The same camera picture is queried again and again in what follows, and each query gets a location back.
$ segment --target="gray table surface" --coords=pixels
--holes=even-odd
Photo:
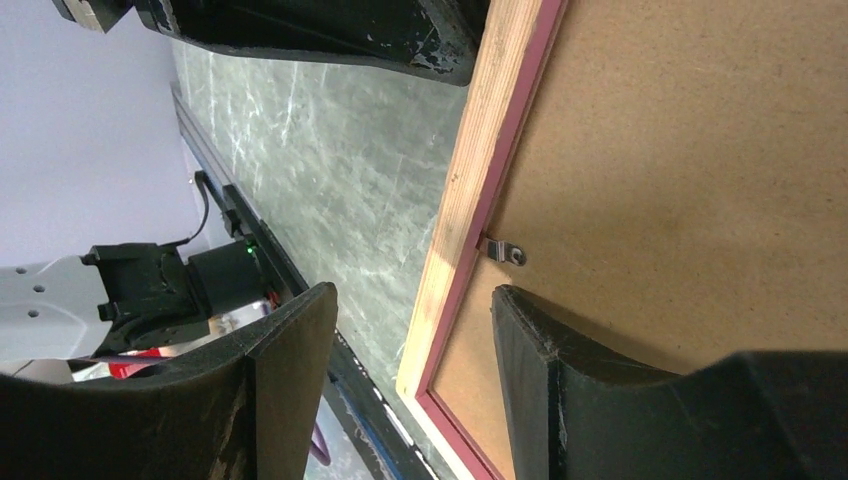
[[[367,67],[241,59],[174,42],[183,96],[440,478],[395,392],[467,90]]]

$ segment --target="metal tab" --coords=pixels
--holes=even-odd
[[[496,262],[511,263],[517,267],[527,263],[527,255],[524,250],[509,242],[483,237],[477,248]]]

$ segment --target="wooden frame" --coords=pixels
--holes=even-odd
[[[398,372],[407,408],[459,478],[503,478],[430,388],[565,0],[493,0]]]

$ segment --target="black cable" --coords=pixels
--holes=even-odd
[[[194,185],[197,187],[197,191],[200,192],[200,197],[203,198],[203,220],[200,221],[200,227],[194,232],[194,235],[184,238],[182,240],[178,240],[176,242],[171,242],[166,244],[167,247],[181,247],[183,245],[188,244],[198,235],[203,229],[206,227],[206,220],[209,218],[209,194],[206,193],[206,173],[203,171],[194,172]]]

